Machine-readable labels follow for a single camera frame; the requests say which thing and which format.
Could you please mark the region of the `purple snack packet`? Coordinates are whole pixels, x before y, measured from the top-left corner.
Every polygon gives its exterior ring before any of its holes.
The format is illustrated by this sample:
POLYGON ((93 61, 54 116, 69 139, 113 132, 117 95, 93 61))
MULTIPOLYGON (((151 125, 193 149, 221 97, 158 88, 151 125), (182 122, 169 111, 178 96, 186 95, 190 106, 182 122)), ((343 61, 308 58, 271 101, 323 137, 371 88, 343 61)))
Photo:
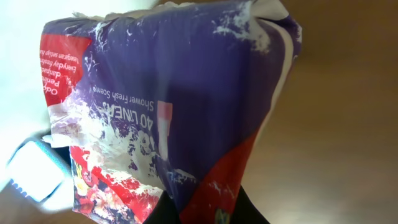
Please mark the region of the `purple snack packet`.
POLYGON ((46 23, 50 143, 69 148, 74 211, 144 223, 167 192, 181 223, 230 223, 301 44, 280 1, 167 2, 46 23))

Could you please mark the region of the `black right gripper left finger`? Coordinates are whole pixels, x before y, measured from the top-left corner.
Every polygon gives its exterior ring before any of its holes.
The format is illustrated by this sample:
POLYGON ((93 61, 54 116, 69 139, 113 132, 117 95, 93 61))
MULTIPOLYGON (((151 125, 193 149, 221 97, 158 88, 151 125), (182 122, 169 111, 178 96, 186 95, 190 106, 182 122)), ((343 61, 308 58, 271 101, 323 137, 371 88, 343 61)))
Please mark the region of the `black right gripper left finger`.
POLYGON ((162 192, 155 209, 144 224, 181 224, 178 210, 167 192, 162 192))

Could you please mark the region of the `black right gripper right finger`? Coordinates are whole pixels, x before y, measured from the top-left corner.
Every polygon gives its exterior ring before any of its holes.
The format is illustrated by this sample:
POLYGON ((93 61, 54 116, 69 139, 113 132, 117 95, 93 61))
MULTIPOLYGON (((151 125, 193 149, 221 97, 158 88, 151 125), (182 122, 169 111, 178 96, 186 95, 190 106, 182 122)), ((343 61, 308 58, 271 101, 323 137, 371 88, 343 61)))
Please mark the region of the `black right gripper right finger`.
POLYGON ((240 186, 230 224, 270 224, 240 186))

